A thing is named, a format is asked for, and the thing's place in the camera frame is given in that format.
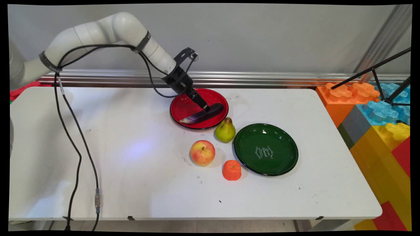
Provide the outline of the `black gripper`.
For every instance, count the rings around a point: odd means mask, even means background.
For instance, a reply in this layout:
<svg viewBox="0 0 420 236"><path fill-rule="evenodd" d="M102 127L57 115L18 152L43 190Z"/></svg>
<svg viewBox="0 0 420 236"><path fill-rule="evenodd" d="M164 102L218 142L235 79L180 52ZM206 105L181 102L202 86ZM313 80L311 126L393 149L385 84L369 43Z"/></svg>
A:
<svg viewBox="0 0 420 236"><path fill-rule="evenodd" d="M162 80L176 93L176 95L163 95L165 98L175 98L177 96L186 94L189 99L197 104L201 109L209 111L210 108L207 102L201 97L201 95L192 88L193 80L190 76L180 67L176 66L174 70L169 73L168 76L162 78Z"/></svg>

